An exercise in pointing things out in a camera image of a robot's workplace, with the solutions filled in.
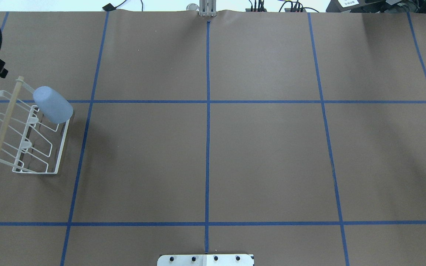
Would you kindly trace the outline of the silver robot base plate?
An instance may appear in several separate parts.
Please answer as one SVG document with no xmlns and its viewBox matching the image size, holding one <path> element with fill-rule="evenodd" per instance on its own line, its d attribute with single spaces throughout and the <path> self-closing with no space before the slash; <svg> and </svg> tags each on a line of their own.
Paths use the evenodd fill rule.
<svg viewBox="0 0 426 266">
<path fill-rule="evenodd" d="M 162 255 L 157 266 L 254 266 L 255 259 L 250 254 L 186 254 Z"/>
</svg>

